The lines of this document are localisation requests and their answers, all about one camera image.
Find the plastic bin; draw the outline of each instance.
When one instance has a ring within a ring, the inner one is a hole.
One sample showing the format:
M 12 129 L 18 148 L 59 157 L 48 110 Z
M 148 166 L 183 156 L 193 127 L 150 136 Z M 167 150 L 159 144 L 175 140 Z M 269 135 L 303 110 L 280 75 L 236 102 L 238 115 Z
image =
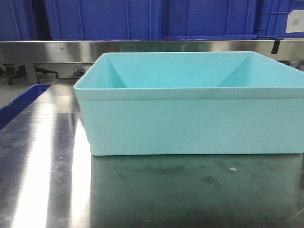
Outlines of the plastic bin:
M 23 106 L 4 106 L 0 108 L 0 130 L 12 121 L 25 107 Z
M 162 39 L 252 39 L 257 0 L 163 0 Z
M 42 0 L 2 0 L 0 40 L 50 39 Z
M 161 0 L 45 0 L 53 39 L 154 40 Z
M 304 0 L 257 0 L 259 37 L 304 37 Z
M 304 72 L 255 52 L 105 53 L 74 90 L 93 155 L 304 151 Z
M 12 99 L 10 105 L 21 105 L 29 106 L 33 101 L 35 101 L 41 94 L 43 94 L 52 84 L 36 84 L 32 85 L 22 94 L 18 95 Z

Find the stainless steel shelf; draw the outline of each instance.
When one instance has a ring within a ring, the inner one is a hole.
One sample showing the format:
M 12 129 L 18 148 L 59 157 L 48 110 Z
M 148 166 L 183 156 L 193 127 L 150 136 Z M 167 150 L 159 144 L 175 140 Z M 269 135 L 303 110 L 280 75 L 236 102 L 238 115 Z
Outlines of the stainless steel shelf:
M 256 51 L 304 60 L 304 39 L 231 41 L 6 41 L 0 63 L 93 63 L 104 52 Z

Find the water stain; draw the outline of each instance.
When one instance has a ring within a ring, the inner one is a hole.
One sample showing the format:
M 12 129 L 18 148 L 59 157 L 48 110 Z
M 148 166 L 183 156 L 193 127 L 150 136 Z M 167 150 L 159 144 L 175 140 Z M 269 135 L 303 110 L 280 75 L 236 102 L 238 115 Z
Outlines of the water stain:
M 256 173 L 253 173 L 253 174 L 251 175 L 251 177 L 253 177 L 253 178 L 259 178 L 259 177 L 261 177 L 261 175 L 256 174 Z
M 119 173 L 119 174 L 118 174 L 118 178 L 121 179 L 122 181 L 126 181 L 126 180 L 127 180 L 126 175 L 124 175 L 124 174 L 122 174 L 122 173 Z
M 135 172 L 145 172 L 149 174 L 160 174 L 160 175 L 168 175 L 168 174 L 179 174 L 185 172 L 185 168 L 182 165 L 164 168 L 164 167 L 157 167 L 153 168 L 150 165 L 147 165 L 145 169 L 132 169 Z
M 204 176 L 201 178 L 203 183 L 213 184 L 215 187 L 220 188 L 222 185 L 218 182 L 218 180 L 212 176 Z

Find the floor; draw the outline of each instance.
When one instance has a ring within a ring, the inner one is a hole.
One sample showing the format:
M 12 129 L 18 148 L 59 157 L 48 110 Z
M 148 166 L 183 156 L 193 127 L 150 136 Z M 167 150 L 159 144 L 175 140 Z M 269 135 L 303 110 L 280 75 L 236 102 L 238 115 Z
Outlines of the floor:
M 57 71 L 60 78 L 80 78 L 80 76 L 74 75 L 75 64 L 42 64 L 39 67 L 43 67 L 48 70 Z M 43 75 L 37 74 L 40 83 L 54 83 L 56 81 L 54 74 Z M 0 76 L 0 107 L 8 105 L 10 100 L 18 96 L 23 91 L 29 88 L 29 83 L 26 76 L 16 78 L 13 80 L 13 85 L 8 85 L 8 78 L 6 76 Z

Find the reflective metal surface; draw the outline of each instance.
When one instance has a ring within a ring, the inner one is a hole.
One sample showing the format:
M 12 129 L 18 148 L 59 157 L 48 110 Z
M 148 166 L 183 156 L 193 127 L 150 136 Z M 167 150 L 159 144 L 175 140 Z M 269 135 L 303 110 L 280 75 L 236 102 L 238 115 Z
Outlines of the reflective metal surface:
M 279 61 L 304 60 L 304 39 L 0 42 L 0 63 L 93 63 L 104 52 L 170 51 L 256 51 Z
M 302 228 L 302 154 L 95 157 L 73 79 L 0 131 L 0 227 Z

